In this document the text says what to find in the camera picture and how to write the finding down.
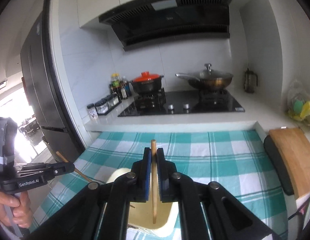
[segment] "stove knob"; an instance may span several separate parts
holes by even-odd
[[[173,104],[168,105],[168,106],[167,106],[167,109],[173,110],[173,109],[174,109],[174,105],[173,105]]]
[[[189,103],[184,103],[183,104],[184,109],[190,109],[190,104]]]

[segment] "cream plastic container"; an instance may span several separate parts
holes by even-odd
[[[116,170],[107,183],[115,181],[119,176],[130,172],[128,168],[121,168]],[[146,203],[131,202],[135,208],[129,208],[128,223],[138,230],[152,234],[158,237],[169,236],[175,226],[178,215],[178,202],[162,203],[159,200],[159,193],[157,194],[157,218],[156,223],[153,224],[152,213],[152,191],[150,187],[149,200]]]

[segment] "ceiling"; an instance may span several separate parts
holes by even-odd
[[[21,47],[42,5],[43,0],[11,0],[0,15],[0,83],[8,80],[0,94],[21,83]]]

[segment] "refrigerator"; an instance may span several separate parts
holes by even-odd
[[[59,151],[67,160],[74,162],[85,148],[70,120],[57,84],[45,11],[31,28],[20,57],[26,97],[46,141],[54,152]]]

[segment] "refrigerator door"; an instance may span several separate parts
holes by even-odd
[[[21,50],[21,58],[27,92],[33,104],[35,116],[39,115],[39,125],[56,128],[66,127],[58,112],[56,100],[48,82],[42,47],[42,14],[39,15],[27,36]]]
[[[68,161],[74,162],[81,155],[80,147],[68,133],[46,129],[42,133],[53,151],[59,151]]]

